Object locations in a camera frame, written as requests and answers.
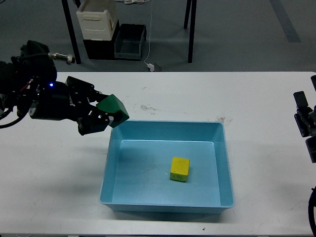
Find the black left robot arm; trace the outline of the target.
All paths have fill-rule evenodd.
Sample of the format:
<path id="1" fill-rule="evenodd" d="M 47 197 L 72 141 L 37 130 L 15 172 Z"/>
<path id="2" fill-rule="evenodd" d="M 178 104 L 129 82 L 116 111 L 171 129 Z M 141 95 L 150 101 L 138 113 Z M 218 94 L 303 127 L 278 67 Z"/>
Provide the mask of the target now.
<path id="1" fill-rule="evenodd" d="M 36 41 L 28 41 L 21 54 L 11 62 L 0 63 L 0 118 L 14 110 L 17 119 L 2 124 L 11 127 L 26 115 L 32 119 L 71 120 L 78 124 L 80 135 L 101 132 L 111 123 L 110 113 L 93 106 L 107 96 L 94 89 L 94 85 L 74 77 L 57 81 L 54 60 L 71 65 L 75 57 L 53 53 Z"/>

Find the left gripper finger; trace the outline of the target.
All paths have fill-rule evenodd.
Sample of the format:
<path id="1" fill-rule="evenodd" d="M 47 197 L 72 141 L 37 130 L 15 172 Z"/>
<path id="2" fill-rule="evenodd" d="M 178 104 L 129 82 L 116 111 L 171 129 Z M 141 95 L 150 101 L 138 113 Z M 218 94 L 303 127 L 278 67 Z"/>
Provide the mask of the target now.
<path id="1" fill-rule="evenodd" d="M 113 121 L 107 112 L 102 110 L 90 110 L 88 114 L 77 118 L 78 132 L 84 136 L 87 134 L 103 132 Z"/>
<path id="2" fill-rule="evenodd" d="M 84 104 L 101 102 L 103 99 L 108 97 L 108 95 L 95 90 L 93 84 L 82 81 L 75 77 L 68 76 L 65 84 L 69 89 L 70 98 L 76 104 L 78 104 L 79 101 Z"/>

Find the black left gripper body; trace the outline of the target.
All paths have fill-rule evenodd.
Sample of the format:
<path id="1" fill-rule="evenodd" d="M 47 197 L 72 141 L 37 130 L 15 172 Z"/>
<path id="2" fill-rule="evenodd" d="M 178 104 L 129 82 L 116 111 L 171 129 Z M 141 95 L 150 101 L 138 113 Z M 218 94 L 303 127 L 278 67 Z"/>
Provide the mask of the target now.
<path id="1" fill-rule="evenodd" d="M 29 109 L 33 119 L 76 121 L 88 114 L 88 96 L 62 82 L 39 86 Z"/>

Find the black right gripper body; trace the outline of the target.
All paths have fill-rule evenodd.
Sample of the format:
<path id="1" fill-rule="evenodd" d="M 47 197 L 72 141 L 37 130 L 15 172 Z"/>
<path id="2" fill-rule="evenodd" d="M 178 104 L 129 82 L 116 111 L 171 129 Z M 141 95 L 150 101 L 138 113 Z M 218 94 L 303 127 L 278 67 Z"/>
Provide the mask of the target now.
<path id="1" fill-rule="evenodd" d="M 305 141 L 312 163 L 316 163 L 316 137 L 310 137 Z"/>

